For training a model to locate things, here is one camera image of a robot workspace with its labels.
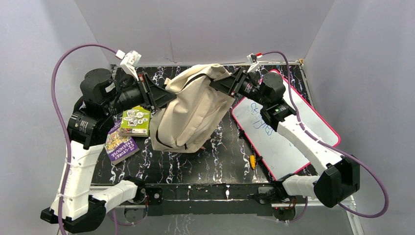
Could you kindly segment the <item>cream canvas student bag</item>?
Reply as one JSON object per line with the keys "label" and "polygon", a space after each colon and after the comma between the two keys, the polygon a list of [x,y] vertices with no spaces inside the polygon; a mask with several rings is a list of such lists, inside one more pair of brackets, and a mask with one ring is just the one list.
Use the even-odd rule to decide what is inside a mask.
{"label": "cream canvas student bag", "polygon": [[153,150],[195,153],[221,122],[235,99],[210,86],[231,75],[220,64],[194,65],[166,83],[176,95],[150,120]]}

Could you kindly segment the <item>green treehouse book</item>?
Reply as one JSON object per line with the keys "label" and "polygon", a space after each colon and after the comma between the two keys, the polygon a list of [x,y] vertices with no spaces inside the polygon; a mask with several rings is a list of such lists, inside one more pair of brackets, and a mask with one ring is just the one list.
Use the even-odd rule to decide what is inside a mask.
{"label": "green treehouse book", "polygon": [[141,106],[124,111],[119,128],[120,135],[149,137],[150,118],[151,112]]}

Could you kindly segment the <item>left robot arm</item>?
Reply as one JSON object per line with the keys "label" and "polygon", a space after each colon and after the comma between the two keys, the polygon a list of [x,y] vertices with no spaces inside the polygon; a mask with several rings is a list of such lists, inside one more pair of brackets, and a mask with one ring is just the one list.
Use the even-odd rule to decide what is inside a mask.
{"label": "left robot arm", "polygon": [[114,115],[142,105],[153,111],[164,108],[176,95],[156,85],[147,73],[137,78],[118,70],[94,69],[80,84],[81,98],[74,107],[66,131],[67,155],[56,198],[40,218],[58,224],[63,233],[96,230],[106,214],[131,200],[135,204],[148,198],[145,183],[126,176],[101,192],[91,193],[90,186],[97,160],[114,127]]}

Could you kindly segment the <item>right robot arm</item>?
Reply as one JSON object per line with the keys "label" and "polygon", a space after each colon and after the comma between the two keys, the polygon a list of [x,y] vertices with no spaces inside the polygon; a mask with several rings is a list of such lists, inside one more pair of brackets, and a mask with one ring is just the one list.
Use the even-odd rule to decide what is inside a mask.
{"label": "right robot arm", "polygon": [[288,174],[278,183],[276,198],[287,203],[294,196],[317,198],[332,208],[360,189],[358,161],[319,140],[300,119],[293,100],[286,102],[284,93],[292,96],[289,85],[276,72],[269,72],[261,83],[242,70],[212,81],[210,86],[229,96],[241,95],[262,106],[262,120],[288,140],[314,167],[316,176]]}

